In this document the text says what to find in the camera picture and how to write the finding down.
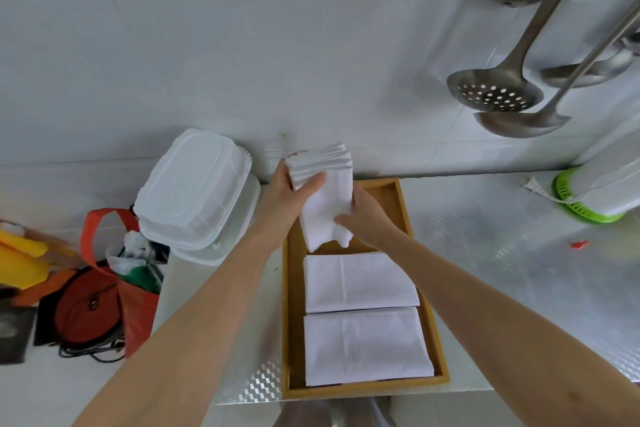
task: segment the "stainless steel ladle handle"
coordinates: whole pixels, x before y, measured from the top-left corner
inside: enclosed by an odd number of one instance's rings
[[[625,16],[620,20],[620,22],[615,26],[613,31],[607,36],[607,38],[599,43],[588,56],[583,59],[583,61],[575,68],[571,76],[567,78],[567,81],[564,83],[562,88],[556,92],[554,97],[549,100],[548,104],[544,106],[538,113],[555,113],[556,107],[558,103],[563,99],[564,95],[571,90],[573,85],[578,81],[582,75],[586,73],[586,71],[591,67],[591,65],[596,61],[596,59],[607,49],[610,45],[612,45],[617,39],[622,37],[622,35],[631,27],[631,25],[636,21],[636,19],[640,16],[640,2],[636,2],[631,9],[625,14]]]
[[[536,40],[542,27],[545,26],[561,0],[542,0],[535,15],[529,22],[524,34],[511,50],[509,55],[497,67],[504,70],[517,71],[522,78],[522,65],[529,48]]]

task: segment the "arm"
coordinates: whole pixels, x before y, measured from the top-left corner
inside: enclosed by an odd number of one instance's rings
[[[571,335],[404,234],[354,184],[336,222],[400,265],[528,426],[640,424],[640,389]]]
[[[318,174],[293,191],[280,162],[244,237],[198,292],[108,381],[74,427],[199,426],[264,264],[325,179]]]

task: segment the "red bag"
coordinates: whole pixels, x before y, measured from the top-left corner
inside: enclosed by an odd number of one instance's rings
[[[134,214],[121,208],[101,208],[90,211],[84,220],[82,236],[80,238],[80,253],[86,263],[93,268],[108,275],[117,277],[117,274],[108,268],[99,268],[93,256],[93,237],[100,225],[100,220],[105,215],[115,211],[128,232],[140,231],[138,220]],[[135,353],[142,343],[151,335],[151,328],[156,317],[158,294],[153,294],[133,286],[118,278],[118,294],[122,303],[122,315],[124,317],[125,356]]]

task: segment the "wooden tray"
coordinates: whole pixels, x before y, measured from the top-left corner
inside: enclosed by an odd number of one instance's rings
[[[413,236],[411,224],[404,206],[400,181],[396,178],[360,181],[371,196],[375,197],[394,224]],[[282,397],[285,399],[340,398],[347,396],[372,396],[379,392],[389,393],[393,389],[407,389],[437,385],[449,381],[449,372],[442,353],[442,344],[436,329],[431,307],[420,292],[418,313],[429,358],[435,376],[427,378],[404,378],[376,382],[344,383],[323,387],[308,387],[305,382],[305,255],[348,255],[351,253],[375,252],[356,238],[348,248],[338,242],[325,243],[314,253],[309,253],[296,220],[282,247]]]

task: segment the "stack of white napkins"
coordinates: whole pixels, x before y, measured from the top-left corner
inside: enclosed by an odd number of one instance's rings
[[[386,254],[307,255],[304,267],[307,386],[433,376],[418,292]]]
[[[387,254],[307,255],[307,314],[420,305],[409,276]]]
[[[318,172],[326,171],[326,182],[305,203],[300,215],[300,225],[310,252],[323,243],[337,240],[346,248],[353,235],[336,225],[333,218],[351,213],[353,194],[353,161],[344,143],[320,150],[308,150],[287,157],[289,175],[295,189]]]
[[[433,376],[415,307],[305,316],[308,387]]]

